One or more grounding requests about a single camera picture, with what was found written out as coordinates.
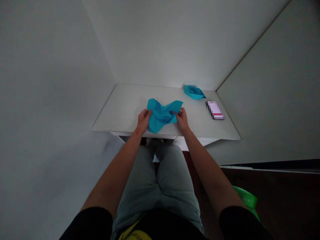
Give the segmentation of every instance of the hand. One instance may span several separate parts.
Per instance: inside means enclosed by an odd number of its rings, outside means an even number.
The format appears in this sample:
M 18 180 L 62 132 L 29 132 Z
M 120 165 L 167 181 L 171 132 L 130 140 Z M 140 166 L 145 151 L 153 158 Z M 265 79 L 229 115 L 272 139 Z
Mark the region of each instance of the hand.
M 138 126 L 136 128 L 136 131 L 144 134 L 144 132 L 147 130 L 147 127 L 149 126 L 149 118 L 152 114 L 152 110 L 148 112 L 147 109 L 144 109 L 138 116 Z
M 179 113 L 176 114 L 176 117 L 177 117 L 177 121 L 178 121 L 178 127 L 179 127 L 181 133 L 184 135 L 188 130 L 190 130 L 189 125 L 188 125 L 186 110 L 184 108 L 181 108 Z

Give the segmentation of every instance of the white desk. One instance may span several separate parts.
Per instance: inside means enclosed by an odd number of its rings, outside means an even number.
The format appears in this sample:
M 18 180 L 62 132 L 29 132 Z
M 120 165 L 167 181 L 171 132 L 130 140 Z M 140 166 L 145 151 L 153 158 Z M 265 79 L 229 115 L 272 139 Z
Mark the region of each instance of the white desk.
M 148 100 L 154 98 L 163 106 L 175 100 L 182 101 L 182 106 L 187 112 L 189 126 L 202 145 L 219 139 L 240 140 L 216 92 L 204 90 L 203 93 L 207 99 L 194 100 L 184 93 L 183 88 L 118 83 L 92 130 L 110 131 L 117 136 L 131 136 L 137 126 L 139 113 L 147 108 Z M 207 110 L 206 101 L 216 101 L 225 119 L 213 120 Z M 176 123 L 165 125 L 158 134 L 147 130 L 143 136 L 175 139 L 173 144 L 179 145 L 182 150 L 187 150 L 184 137 Z

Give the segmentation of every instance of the wrist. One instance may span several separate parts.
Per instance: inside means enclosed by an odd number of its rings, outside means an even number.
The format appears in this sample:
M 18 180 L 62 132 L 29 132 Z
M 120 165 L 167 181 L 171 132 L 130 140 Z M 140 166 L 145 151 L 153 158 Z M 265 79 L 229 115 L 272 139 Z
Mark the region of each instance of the wrist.
M 191 132 L 191 129 L 189 128 L 189 126 L 187 128 L 185 128 L 182 132 L 182 134 L 185 136 L 186 134 L 188 134 L 189 132 Z
M 142 135 L 144 134 L 144 132 L 145 132 L 145 131 L 142 131 L 141 128 L 137 127 L 137 128 L 134 130 L 134 132 L 133 132 L 132 135 L 142 137 Z

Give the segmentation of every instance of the leg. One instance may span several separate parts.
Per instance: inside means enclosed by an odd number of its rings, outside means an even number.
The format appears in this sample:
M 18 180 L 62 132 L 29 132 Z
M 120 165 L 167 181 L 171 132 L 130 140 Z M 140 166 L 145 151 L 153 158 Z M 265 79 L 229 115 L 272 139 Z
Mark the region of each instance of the leg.
M 112 239 L 120 229 L 135 223 L 152 209 L 160 196 L 153 165 L 153 151 L 140 146 L 113 221 Z
M 160 161 L 157 178 L 162 206 L 188 219 L 203 232 L 199 203 L 180 147 L 162 144 L 155 154 Z

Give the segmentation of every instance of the forearm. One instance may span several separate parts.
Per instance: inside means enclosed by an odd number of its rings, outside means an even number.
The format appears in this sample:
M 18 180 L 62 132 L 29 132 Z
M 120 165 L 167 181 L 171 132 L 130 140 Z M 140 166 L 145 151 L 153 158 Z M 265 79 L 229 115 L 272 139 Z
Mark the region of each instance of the forearm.
M 102 174 L 81 210 L 98 206 L 106 208 L 114 218 L 130 175 L 143 132 L 136 129 Z
M 209 196 L 212 207 L 219 217 L 228 206 L 245 207 L 218 164 L 189 129 L 184 137 L 201 182 Z

